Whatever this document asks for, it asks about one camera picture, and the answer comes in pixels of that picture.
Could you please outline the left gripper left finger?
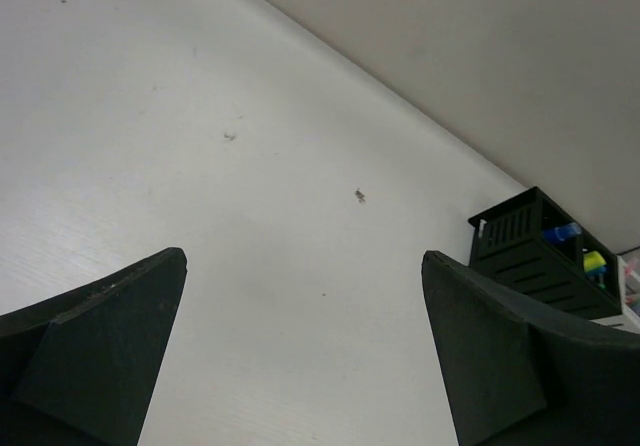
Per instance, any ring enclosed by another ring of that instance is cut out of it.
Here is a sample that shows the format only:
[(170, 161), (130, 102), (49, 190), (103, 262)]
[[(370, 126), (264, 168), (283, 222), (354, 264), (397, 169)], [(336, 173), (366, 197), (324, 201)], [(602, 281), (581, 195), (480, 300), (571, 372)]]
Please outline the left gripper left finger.
[(2, 315), (2, 444), (137, 444), (186, 276), (171, 247)]

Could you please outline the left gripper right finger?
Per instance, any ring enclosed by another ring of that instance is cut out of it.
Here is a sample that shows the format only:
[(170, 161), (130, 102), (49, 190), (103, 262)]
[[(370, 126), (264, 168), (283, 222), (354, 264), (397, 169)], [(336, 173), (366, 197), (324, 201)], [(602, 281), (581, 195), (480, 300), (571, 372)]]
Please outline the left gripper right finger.
[(636, 445), (639, 337), (556, 310), (439, 251), (426, 310), (461, 445)]

